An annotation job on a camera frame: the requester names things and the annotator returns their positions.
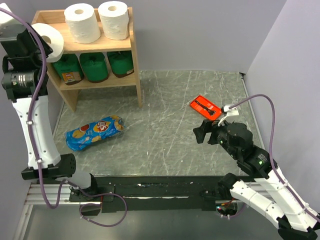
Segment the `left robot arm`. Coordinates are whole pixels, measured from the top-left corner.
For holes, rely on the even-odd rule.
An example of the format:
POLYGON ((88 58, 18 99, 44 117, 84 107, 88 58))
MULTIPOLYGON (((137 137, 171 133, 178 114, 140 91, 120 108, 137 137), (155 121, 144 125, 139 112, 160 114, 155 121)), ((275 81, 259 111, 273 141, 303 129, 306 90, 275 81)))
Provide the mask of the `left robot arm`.
POLYGON ((99 195, 95 177, 77 169, 72 153, 58 152, 50 129, 45 60, 53 50, 29 24, 1 27, 0 44, 6 52, 1 85, 20 119, 28 151, 22 178, 70 183, 74 195, 81 192, 94 201, 99 195))

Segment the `white paper towel roll front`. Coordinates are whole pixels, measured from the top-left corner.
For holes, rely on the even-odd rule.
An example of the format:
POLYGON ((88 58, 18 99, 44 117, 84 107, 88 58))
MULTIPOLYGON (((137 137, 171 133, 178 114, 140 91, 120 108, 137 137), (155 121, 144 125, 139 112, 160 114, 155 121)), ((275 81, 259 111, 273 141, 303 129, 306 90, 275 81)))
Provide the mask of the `white paper towel roll front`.
POLYGON ((104 35, 111 40, 125 40, 129 36, 128 6, 121 1, 107 1, 98 7, 104 35))

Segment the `white paper towel roll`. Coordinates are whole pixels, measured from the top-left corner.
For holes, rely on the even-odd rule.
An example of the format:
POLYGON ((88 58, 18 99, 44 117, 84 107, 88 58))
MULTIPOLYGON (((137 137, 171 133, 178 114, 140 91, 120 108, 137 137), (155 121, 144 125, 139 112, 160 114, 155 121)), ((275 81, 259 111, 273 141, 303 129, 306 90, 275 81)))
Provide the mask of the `white paper towel roll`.
POLYGON ((90 44, 100 38, 101 31, 95 9, 90 4, 70 5, 64 10, 64 16, 74 42, 90 44))
POLYGON ((98 7, 104 35, 111 40, 125 40, 129 36, 128 6, 121 1, 107 1, 98 7))
POLYGON ((38 22, 31 26, 53 50, 48 55, 46 61, 48 63, 55 63, 60 60, 64 52, 64 38, 62 34, 54 27, 45 23, 38 22))

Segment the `white paper towel roll back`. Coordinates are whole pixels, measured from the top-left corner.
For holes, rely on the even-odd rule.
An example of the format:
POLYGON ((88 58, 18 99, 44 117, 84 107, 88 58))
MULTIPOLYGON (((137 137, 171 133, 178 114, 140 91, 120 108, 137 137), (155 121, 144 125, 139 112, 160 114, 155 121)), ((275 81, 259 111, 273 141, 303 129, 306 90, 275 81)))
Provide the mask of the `white paper towel roll back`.
POLYGON ((38 22, 31 26, 53 50, 48 55, 46 61, 48 63, 55 63, 60 60, 64 52, 64 38, 62 34, 54 27, 45 23, 38 22))

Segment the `blue chips bag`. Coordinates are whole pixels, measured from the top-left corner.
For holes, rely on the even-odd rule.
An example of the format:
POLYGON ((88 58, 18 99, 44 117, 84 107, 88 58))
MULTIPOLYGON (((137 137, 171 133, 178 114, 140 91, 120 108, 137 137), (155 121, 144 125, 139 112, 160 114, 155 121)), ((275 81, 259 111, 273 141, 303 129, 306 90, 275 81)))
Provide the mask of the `blue chips bag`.
POLYGON ((95 142, 121 133, 124 129, 123 119, 117 115, 111 115, 66 132, 65 141, 72 151, 82 151, 95 142))

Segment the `green roll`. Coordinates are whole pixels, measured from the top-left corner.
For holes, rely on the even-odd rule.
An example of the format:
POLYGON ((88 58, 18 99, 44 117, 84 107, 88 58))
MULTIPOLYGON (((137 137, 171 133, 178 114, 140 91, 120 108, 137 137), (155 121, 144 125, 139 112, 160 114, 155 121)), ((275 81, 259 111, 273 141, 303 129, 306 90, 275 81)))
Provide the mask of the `green roll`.
POLYGON ((109 78, 105 55, 102 52, 81 53, 79 61, 89 82, 100 83, 109 78))
POLYGON ((117 78, 124 78, 134 73, 132 52, 130 50, 107 52, 107 58, 111 70, 117 78))
POLYGON ((62 57, 52 65, 66 85, 74 85, 84 79, 80 62, 74 53, 63 54, 62 57))

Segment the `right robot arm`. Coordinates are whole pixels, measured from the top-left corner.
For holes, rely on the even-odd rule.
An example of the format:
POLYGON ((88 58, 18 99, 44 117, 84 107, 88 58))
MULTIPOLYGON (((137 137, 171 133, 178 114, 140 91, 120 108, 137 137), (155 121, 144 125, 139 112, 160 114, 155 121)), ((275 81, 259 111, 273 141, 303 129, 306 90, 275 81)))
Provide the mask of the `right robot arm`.
POLYGON ((239 177, 226 174, 218 182, 218 193, 223 199, 235 198, 250 206, 269 220, 284 240, 315 240, 320 223, 319 214, 299 201, 289 191, 289 183, 279 180, 280 168, 272 168, 269 153, 254 145, 253 134, 243 123, 217 120, 204 120, 193 129, 198 144, 204 142, 207 133, 208 143, 220 145, 234 160, 237 166, 260 184, 271 198, 253 190, 239 177))

